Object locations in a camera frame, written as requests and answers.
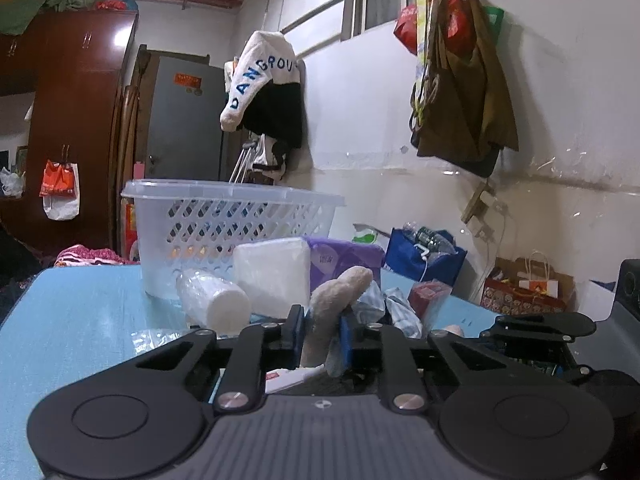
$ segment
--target purple tissue pack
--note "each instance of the purple tissue pack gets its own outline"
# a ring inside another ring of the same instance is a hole
[[[380,285],[380,269],[385,251],[373,244],[359,244],[346,240],[305,237],[311,249],[310,290],[334,280],[345,270],[361,266],[373,271],[373,279]]]

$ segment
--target red sticker on door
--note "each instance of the red sticker on door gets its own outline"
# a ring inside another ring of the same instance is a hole
[[[189,88],[200,88],[202,78],[194,75],[177,73],[174,75],[174,83],[177,85],[188,86]]]

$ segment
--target blue bag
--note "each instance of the blue bag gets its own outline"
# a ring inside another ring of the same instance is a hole
[[[419,282],[420,279],[424,282],[438,280],[453,286],[465,261],[466,251],[455,245],[453,236],[448,231],[436,232],[456,247],[456,254],[444,254],[439,257],[427,268],[424,277],[422,274],[425,262],[420,257],[420,251],[402,234],[401,229],[391,231],[389,245],[386,248],[385,265],[393,272],[402,274],[414,282]]]

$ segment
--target black speaker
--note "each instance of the black speaker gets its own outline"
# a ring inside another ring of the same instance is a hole
[[[620,265],[615,301],[640,320],[640,260],[625,260]]]

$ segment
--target orange plastic bag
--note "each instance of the orange plastic bag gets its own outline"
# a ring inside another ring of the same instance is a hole
[[[471,7],[466,0],[449,0],[444,19],[444,44],[458,57],[470,56],[476,47],[476,28]]]
[[[415,4],[400,11],[394,35],[414,56],[418,54],[418,7]]]
[[[66,196],[75,198],[76,178],[69,164],[47,161],[40,186],[40,196]]]

